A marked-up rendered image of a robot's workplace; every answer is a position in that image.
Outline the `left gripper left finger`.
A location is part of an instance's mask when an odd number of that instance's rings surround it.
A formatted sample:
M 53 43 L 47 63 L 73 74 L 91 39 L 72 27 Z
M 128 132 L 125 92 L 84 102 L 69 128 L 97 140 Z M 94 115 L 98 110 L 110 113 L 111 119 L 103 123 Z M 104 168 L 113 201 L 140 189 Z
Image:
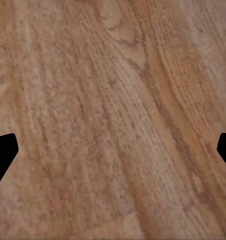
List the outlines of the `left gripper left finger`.
M 19 152 L 14 133 L 0 136 L 0 181 Z

